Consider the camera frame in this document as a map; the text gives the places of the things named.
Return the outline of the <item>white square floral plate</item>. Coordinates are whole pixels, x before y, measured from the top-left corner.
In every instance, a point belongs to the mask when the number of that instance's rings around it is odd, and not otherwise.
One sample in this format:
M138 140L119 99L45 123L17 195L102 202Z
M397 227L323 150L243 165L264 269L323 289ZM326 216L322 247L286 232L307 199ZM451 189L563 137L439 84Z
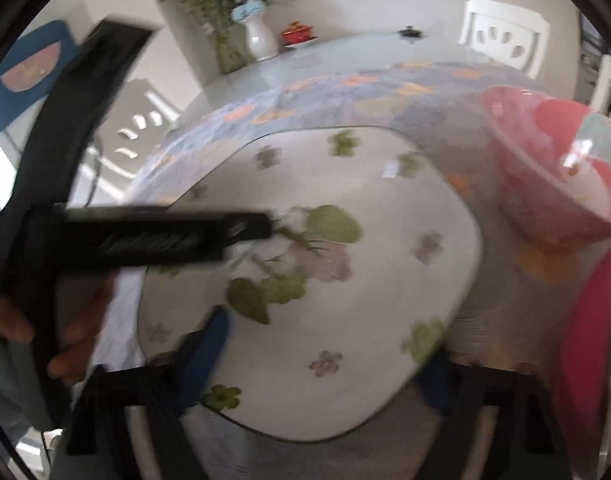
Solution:
M338 437L380 411L439 346L482 259L462 198L383 127L268 134L178 208L260 210L274 233L221 263L149 269L141 349L171 351L225 307L228 341L200 402L284 441Z

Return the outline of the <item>steel bowl pink outside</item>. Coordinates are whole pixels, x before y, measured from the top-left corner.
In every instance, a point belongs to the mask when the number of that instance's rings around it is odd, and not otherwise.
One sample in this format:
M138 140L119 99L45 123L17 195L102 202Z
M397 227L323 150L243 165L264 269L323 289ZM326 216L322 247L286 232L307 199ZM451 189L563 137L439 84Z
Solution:
M551 393L572 473L596 477L611 371L611 248L581 287L563 334Z

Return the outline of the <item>white chair left side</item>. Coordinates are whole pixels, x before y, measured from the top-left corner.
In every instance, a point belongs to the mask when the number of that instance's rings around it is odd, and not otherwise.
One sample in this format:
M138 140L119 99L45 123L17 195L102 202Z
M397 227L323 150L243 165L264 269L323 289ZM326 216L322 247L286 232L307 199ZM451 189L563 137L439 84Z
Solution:
M147 79L128 81L117 94L86 149L82 170L123 200L150 153L179 119L179 111Z

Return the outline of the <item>white chair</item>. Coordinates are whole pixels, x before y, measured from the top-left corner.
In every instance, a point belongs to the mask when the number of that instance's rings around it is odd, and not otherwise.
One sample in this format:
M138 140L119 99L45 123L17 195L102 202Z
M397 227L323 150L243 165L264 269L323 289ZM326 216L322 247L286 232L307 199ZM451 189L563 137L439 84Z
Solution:
M179 111L147 79L128 81L117 94L86 149L82 170L123 200L150 153L179 119Z
M611 55L601 57L590 108L611 119Z
M494 0L468 0L458 43L535 79L550 34L551 24L537 11Z

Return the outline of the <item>pink cartoon bowl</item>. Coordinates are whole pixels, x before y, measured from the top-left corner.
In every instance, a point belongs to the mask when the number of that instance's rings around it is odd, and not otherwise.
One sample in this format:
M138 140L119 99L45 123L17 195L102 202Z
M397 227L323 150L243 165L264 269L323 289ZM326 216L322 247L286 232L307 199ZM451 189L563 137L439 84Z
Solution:
M534 243L568 248L611 237L611 119L515 86L480 95L499 206Z

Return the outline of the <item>white ribbed flower vase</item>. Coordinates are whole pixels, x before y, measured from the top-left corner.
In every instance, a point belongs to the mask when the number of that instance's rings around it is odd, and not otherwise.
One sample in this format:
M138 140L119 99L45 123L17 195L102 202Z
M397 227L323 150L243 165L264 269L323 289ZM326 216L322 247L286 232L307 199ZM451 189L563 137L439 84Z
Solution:
M266 25L262 13L248 16L243 25L246 29L248 52L257 62L276 58L281 53L278 38Z

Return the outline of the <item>red lidded pot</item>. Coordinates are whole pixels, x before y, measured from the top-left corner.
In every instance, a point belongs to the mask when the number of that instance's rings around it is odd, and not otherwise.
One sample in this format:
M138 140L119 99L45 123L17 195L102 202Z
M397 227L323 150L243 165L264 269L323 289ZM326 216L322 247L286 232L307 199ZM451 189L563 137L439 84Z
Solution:
M290 23L288 27L281 32L281 37L286 48L300 46L300 44L305 44L315 39L312 32L312 26L304 25L300 22Z

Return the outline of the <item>white chair right side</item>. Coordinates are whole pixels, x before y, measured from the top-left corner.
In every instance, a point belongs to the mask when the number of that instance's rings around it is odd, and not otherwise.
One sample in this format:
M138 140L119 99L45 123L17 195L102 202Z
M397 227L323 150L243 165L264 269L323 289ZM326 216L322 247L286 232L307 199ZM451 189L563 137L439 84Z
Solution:
M601 57L590 108L611 119L611 55Z

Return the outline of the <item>white chair far side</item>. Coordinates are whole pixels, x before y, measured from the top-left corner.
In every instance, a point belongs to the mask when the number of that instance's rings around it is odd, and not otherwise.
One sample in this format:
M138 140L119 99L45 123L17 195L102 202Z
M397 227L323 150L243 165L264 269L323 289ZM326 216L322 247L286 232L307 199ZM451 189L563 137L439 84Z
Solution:
M468 0L458 43L535 79L550 34L551 24L537 11L494 0Z

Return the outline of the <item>black pot lid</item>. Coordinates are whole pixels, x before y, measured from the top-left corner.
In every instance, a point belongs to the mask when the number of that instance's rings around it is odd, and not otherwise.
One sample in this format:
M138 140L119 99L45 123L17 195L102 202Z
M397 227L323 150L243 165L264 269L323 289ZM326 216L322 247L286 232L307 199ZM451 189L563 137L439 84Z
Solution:
M402 28L399 30L399 36L406 40L416 41L423 39L425 37L424 32L419 29L416 29L413 26L406 26L406 28Z

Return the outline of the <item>blue wall picture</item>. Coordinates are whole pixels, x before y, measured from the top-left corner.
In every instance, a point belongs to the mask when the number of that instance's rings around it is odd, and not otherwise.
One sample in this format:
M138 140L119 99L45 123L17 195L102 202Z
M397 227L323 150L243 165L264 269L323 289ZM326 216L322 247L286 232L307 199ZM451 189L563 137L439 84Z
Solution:
M47 96L78 53L78 44L61 20L21 36L0 64L0 131Z

